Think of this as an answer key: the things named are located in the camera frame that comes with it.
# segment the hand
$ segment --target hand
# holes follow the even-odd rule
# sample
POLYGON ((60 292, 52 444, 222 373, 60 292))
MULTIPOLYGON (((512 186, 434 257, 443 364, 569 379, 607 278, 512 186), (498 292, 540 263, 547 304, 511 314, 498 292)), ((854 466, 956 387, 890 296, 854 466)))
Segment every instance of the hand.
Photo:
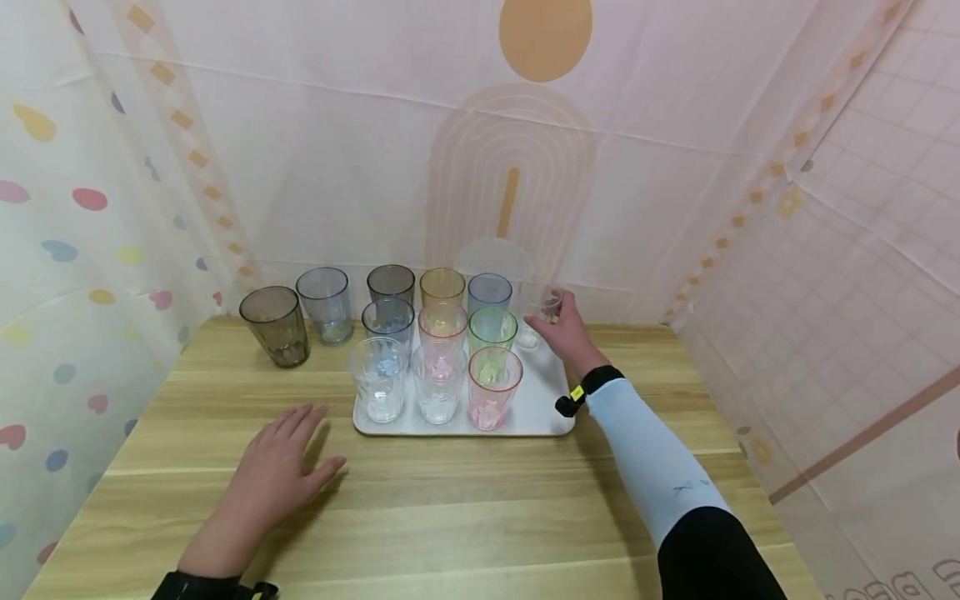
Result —
POLYGON ((584 375, 597 367, 610 364, 607 357, 590 340, 587 326, 577 311, 573 292, 564 290, 560 301, 560 317, 555 323, 535 315, 527 315, 523 321, 533 327, 578 379, 583 379, 584 375))
POLYGON ((212 578, 243 574, 270 530, 307 504, 347 459, 302 470, 303 451, 326 407, 288 408, 247 445, 220 503, 180 557, 180 571, 212 578))

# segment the black wristband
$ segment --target black wristband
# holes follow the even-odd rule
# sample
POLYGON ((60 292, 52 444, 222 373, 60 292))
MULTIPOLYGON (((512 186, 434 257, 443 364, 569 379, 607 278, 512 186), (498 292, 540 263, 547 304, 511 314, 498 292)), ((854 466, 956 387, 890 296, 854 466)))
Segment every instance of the black wristband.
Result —
POLYGON ((570 390, 569 396, 560 396, 554 408, 568 419, 577 414, 580 407, 587 401, 587 396, 595 393, 604 384, 614 379, 623 379, 623 373, 613 365, 604 365, 591 370, 584 376, 580 385, 570 390))

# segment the tabletop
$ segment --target tabletop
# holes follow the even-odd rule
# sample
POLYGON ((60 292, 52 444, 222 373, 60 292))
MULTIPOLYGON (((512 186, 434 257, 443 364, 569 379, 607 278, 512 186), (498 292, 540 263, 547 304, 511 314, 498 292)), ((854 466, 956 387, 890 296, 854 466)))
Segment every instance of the tabletop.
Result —
MULTIPOLYGON (((821 598, 673 332, 591 334, 696 455, 787 596, 821 598)), ((271 534, 245 580, 278 584, 284 600, 660 597, 654 546, 588 415, 562 438, 364 437, 352 343, 314 344, 283 371, 239 319, 207 322, 26 599, 149 598, 249 439, 304 402, 329 405, 308 460, 344 454, 348 472, 271 534)))

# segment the right hand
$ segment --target right hand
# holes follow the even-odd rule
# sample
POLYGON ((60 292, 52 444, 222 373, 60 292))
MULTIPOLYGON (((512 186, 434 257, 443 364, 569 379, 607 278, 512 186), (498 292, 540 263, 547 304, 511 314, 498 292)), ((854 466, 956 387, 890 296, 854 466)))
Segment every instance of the right hand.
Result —
POLYGON ((523 321, 533 327, 550 349, 570 367, 579 379, 603 365, 609 365, 607 357, 590 340, 584 319, 577 310, 573 292, 563 290, 560 301, 560 317, 550 323, 536 315, 527 315, 523 321))

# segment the black sleeve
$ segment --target black sleeve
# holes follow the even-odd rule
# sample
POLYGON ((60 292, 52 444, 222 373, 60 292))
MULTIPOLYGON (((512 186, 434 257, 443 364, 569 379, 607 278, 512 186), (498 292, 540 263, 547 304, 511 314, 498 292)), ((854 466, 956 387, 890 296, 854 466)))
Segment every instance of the black sleeve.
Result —
POLYGON ((657 561, 663 600, 786 600, 743 525, 718 508, 684 515, 657 561))

